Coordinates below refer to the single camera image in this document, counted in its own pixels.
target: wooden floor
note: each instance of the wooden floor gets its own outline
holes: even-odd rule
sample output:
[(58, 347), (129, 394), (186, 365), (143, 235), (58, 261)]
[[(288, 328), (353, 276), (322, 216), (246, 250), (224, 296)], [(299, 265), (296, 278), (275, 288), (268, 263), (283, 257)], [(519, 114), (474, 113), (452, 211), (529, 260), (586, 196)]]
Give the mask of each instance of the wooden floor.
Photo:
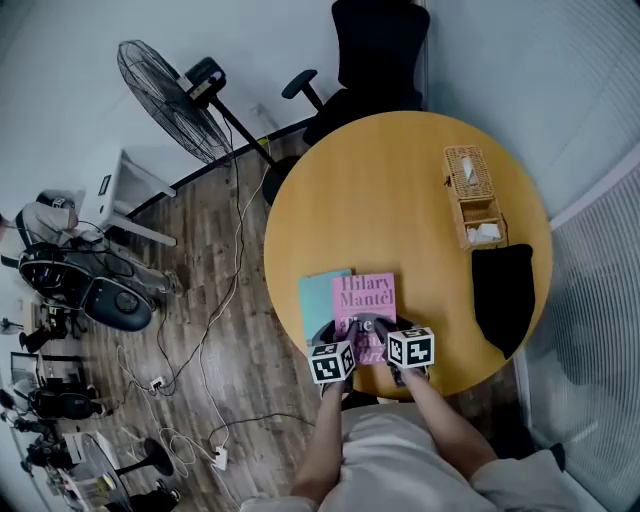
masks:
[[(276, 159), (303, 151), (299, 134), (272, 144)], [(254, 152), (239, 159), (241, 205), (258, 187), (263, 163)], [(182, 298), (169, 297), (166, 322), (159, 333), (171, 366), (177, 370), (201, 339), (208, 319), (232, 282), (234, 232), (238, 225), (235, 197), (238, 187), (232, 168), (218, 168), (178, 191), (174, 199), (163, 199), (141, 213), (136, 221), (178, 239), (169, 248), (132, 238), (130, 246), (150, 265), (175, 269), (188, 285)], [(305, 357), (284, 333), (273, 310), (263, 269), (263, 246), (269, 207), (260, 192), (248, 209), (244, 222), (245, 252), (238, 288), (233, 300), (206, 338), (202, 368), (207, 385), (224, 421), (231, 422), (271, 414), (296, 415), (314, 421), (318, 392), (311, 381)], [(86, 359), (86, 372), (107, 402), (117, 408), (111, 417), (83, 422), (65, 422), (63, 430), (99, 430), (116, 445), (129, 442), (120, 427), (143, 436), (158, 438), (158, 427), (142, 392), (128, 386), (130, 378), (116, 361), (116, 347), (124, 348), (128, 364), (144, 386), (157, 376), (169, 379), (171, 371), (156, 341), (164, 311), (142, 333), (126, 334), (92, 325), (76, 347), (49, 344), (50, 353), (77, 352)], [(204, 386), (198, 354), (176, 381), (170, 397), (149, 397), (150, 407), (163, 427), (172, 427), (207, 449), (210, 431), (222, 424)], [(123, 397), (129, 390), (126, 402)], [(513, 368), (495, 375), (476, 388), (451, 398), (451, 403), (487, 436), (491, 435), (490, 412), (496, 405), (516, 398)], [(235, 500), (285, 492), (303, 453), (311, 427), (288, 417), (275, 417), (230, 427), (229, 466), (221, 477)], [(170, 434), (165, 433), (167, 442)], [(218, 430), (211, 445), (223, 442)], [(191, 457), (185, 441), (174, 448), (185, 459)], [(122, 464), (133, 458), (122, 450)], [(178, 510), (223, 511), (236, 506), (221, 487), (206, 457), (196, 449), (196, 461), (188, 466), (189, 477), (174, 477), (170, 485), (183, 496)], [(132, 493), (152, 490), (157, 473), (143, 470), (127, 476)]]

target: fan base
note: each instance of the fan base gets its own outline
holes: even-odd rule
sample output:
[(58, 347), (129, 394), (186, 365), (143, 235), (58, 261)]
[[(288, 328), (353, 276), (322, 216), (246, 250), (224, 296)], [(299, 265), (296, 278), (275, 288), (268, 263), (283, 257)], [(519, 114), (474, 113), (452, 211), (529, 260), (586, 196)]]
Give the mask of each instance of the fan base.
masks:
[(262, 195), (269, 206), (273, 205), (280, 187), (298, 160), (300, 160), (299, 156), (285, 157), (276, 162), (276, 167), (270, 167), (267, 171), (262, 183)]

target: book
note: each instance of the book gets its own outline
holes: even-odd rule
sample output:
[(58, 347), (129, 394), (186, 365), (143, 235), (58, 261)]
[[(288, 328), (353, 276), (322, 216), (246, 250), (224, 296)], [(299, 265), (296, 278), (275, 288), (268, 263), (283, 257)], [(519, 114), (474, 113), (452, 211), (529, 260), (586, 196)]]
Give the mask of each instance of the book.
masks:
[(347, 268), (298, 280), (302, 326), (307, 346), (310, 347), (313, 336), (333, 320), (333, 278), (350, 275), (351, 269)]
[(333, 317), (336, 335), (344, 336), (355, 315), (360, 319), (356, 346), (359, 364), (386, 363), (386, 340), (380, 340), (373, 327), (375, 316), (396, 322), (396, 291), (392, 273), (346, 275), (333, 278)]

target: white desk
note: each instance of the white desk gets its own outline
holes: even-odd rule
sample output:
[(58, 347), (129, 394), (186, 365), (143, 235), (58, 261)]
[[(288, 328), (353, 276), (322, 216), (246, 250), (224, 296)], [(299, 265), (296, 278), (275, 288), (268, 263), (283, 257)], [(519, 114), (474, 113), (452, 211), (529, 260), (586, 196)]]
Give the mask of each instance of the white desk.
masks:
[[(78, 218), (95, 224), (102, 230), (117, 226), (125, 231), (155, 240), (161, 244), (174, 246), (176, 239), (136, 224), (125, 215), (131, 210), (122, 198), (130, 188), (120, 187), (121, 181), (139, 180), (146, 183), (154, 193), (162, 192), (170, 197), (176, 191), (150, 172), (131, 162), (117, 146), (105, 146), (95, 152), (86, 171), (84, 197), (81, 205), (76, 204)], [(91, 231), (87, 224), (78, 226), (80, 231)]]

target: wicker basket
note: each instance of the wicker basket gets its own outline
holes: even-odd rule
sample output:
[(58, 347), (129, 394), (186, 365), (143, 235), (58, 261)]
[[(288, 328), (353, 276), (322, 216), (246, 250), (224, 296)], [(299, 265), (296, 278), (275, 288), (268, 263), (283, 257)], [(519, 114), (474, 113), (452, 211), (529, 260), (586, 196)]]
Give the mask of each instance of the wicker basket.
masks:
[[(465, 157), (471, 160), (476, 177), (475, 184), (470, 184), (465, 176), (462, 164), (462, 159)], [(445, 148), (442, 171), (446, 178), (460, 247), (464, 250), (499, 247), (504, 242), (506, 226), (493, 193), (491, 177), (482, 151), (476, 146)], [(467, 228), (477, 229), (483, 223), (497, 224), (501, 237), (498, 240), (471, 244), (467, 236)]]

